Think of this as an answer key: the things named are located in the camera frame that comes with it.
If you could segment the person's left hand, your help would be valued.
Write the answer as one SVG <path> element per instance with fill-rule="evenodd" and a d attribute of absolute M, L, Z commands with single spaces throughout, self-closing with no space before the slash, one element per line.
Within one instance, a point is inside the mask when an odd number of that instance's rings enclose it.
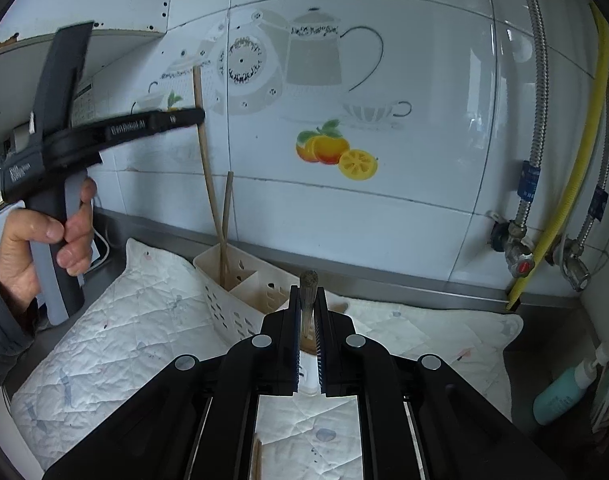
<path fill-rule="evenodd" d="M 86 271 L 92 261 L 93 214 L 91 203 L 96 184 L 86 178 L 80 190 L 79 211 L 61 224 L 47 214 L 27 209 L 12 210 L 0 241 L 0 285 L 10 298 L 14 315 L 27 311 L 39 295 L 40 285 L 30 254 L 30 243 L 56 244 L 64 240 L 56 261 L 70 276 Z"/>

